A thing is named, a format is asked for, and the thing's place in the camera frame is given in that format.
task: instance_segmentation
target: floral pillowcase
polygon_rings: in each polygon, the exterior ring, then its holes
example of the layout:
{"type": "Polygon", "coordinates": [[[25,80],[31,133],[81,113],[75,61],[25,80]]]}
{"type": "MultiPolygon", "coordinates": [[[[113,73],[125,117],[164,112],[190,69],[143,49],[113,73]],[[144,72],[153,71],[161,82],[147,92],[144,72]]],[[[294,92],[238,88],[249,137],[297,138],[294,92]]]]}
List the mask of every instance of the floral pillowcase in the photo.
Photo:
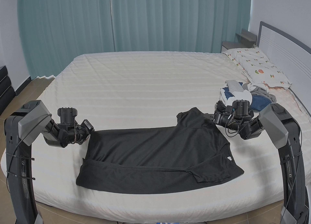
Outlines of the floral pillowcase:
{"type": "Polygon", "coordinates": [[[290,80],[259,48],[238,48],[223,52],[253,83],[265,83],[269,87],[289,88],[290,80]]]}

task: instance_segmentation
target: white headboard panel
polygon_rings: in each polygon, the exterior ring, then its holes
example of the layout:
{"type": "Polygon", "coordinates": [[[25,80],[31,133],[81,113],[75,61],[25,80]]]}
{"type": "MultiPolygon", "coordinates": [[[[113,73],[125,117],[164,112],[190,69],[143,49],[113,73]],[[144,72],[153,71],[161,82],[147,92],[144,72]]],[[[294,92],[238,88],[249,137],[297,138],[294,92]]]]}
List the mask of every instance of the white headboard panel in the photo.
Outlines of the white headboard panel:
{"type": "Polygon", "coordinates": [[[290,90],[311,113],[311,49],[289,34],[260,22],[257,46],[292,82],[290,90]]]}

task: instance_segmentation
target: teal curtain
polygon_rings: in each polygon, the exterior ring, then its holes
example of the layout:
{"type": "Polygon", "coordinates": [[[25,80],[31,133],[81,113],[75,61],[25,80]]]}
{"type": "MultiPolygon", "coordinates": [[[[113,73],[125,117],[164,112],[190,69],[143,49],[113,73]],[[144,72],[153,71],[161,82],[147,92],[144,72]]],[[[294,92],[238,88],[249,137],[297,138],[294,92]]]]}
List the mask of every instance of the teal curtain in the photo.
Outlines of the teal curtain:
{"type": "Polygon", "coordinates": [[[110,51],[220,52],[248,29],[251,0],[18,0],[31,78],[110,51]]]}
{"type": "Polygon", "coordinates": [[[251,0],[111,0],[116,51],[220,52],[248,29],[251,0]]]}
{"type": "Polygon", "coordinates": [[[59,74],[76,56],[115,51],[110,0],[18,0],[31,78],[59,74]]]}

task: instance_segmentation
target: pile of clothes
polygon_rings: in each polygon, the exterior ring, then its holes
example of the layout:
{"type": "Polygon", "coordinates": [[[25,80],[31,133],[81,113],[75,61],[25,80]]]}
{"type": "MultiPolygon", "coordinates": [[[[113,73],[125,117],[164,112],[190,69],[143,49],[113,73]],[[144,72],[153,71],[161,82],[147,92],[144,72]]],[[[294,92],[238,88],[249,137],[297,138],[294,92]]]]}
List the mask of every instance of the pile of clothes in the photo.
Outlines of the pile of clothes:
{"type": "Polygon", "coordinates": [[[250,108],[261,111],[270,103],[276,103],[276,97],[269,93],[269,88],[263,83],[242,83],[227,80],[220,89],[219,99],[225,106],[231,106],[235,100],[247,100],[250,108]]]}

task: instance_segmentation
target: mattress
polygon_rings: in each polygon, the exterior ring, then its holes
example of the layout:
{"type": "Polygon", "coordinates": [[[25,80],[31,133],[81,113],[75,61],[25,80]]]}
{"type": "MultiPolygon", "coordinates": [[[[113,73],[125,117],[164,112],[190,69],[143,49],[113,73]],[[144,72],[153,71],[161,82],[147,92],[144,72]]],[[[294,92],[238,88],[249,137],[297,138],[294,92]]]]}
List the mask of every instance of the mattress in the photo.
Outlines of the mattress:
{"type": "MultiPolygon", "coordinates": [[[[113,52],[76,57],[38,98],[56,122],[57,109],[74,107],[76,120],[95,130],[175,126],[176,115],[192,107],[213,113],[227,79],[247,82],[224,54],[194,52],[113,52]]],[[[287,89],[271,89],[303,133],[306,183],[311,181],[311,123],[287,89]]],[[[225,135],[223,127],[218,127],[225,135]]],[[[255,139],[227,138],[245,173],[222,185],[197,190],[130,195],[76,185],[88,142],[48,146],[43,136],[32,145],[37,201],[69,212],[120,222],[203,222],[230,217],[283,198],[277,149],[266,132],[255,139]]],[[[6,174],[5,153],[1,168],[6,174]]]]}

